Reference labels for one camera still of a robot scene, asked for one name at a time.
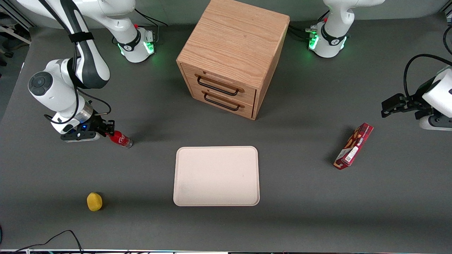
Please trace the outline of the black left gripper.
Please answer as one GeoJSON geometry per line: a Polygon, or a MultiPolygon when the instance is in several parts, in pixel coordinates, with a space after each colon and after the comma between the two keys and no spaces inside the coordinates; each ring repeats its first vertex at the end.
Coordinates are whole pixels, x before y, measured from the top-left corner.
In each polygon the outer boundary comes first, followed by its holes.
{"type": "Polygon", "coordinates": [[[405,95],[402,93],[397,93],[388,99],[384,100],[382,103],[381,117],[386,118],[391,114],[399,112],[409,112],[416,111],[415,118],[420,120],[422,117],[434,115],[435,117],[441,117],[441,113],[434,109],[430,103],[428,103],[422,96],[430,91],[436,82],[434,82],[435,77],[428,79],[426,82],[420,85],[416,92],[412,95],[408,92],[407,78],[404,77],[404,91],[405,95]]]}

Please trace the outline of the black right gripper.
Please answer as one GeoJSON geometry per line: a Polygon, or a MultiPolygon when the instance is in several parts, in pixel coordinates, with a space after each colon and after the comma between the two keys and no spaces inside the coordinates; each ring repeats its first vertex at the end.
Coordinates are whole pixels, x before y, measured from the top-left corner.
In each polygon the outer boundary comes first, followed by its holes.
{"type": "Polygon", "coordinates": [[[103,120],[100,116],[92,115],[86,122],[84,128],[86,137],[113,137],[114,130],[107,130],[106,128],[115,128],[114,120],[103,120]]]}

